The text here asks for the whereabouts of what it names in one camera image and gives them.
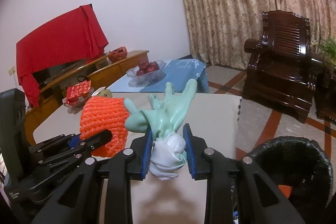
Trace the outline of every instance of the wall outlet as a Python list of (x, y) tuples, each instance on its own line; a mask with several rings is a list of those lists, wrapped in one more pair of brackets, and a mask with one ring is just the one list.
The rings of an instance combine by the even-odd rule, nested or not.
[(16, 72), (16, 70), (15, 70), (15, 66), (11, 67), (11, 68), (8, 70), (8, 74), (9, 74), (9, 76), (13, 75), (14, 72)]

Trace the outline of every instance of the green plant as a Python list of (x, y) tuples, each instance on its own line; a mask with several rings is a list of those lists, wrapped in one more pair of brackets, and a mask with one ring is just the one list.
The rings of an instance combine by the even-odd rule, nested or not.
[(319, 49), (321, 49), (327, 57), (336, 65), (336, 40), (335, 37), (328, 36), (327, 39), (320, 41)]

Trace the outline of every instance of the orange foam net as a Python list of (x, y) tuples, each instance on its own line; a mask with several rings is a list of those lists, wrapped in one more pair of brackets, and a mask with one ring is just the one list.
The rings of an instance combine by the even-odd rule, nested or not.
[(92, 152), (93, 156), (113, 157), (125, 148), (128, 130), (125, 120), (129, 116), (123, 105), (124, 98), (93, 96), (82, 110), (80, 139), (85, 140), (104, 129), (112, 132), (112, 140)]

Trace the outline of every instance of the black trash bag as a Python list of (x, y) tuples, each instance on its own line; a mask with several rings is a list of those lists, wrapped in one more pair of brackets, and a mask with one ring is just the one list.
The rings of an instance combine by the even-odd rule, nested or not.
[(288, 200), (306, 224), (319, 223), (332, 194), (333, 168), (316, 141), (278, 137), (259, 145), (248, 156), (277, 185), (293, 187)]

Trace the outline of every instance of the red box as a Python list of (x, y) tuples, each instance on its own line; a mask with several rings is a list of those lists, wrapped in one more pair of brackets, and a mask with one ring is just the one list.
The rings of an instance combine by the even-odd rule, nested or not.
[(67, 102), (74, 103), (79, 97), (86, 97), (91, 90), (91, 81), (83, 81), (67, 89)]

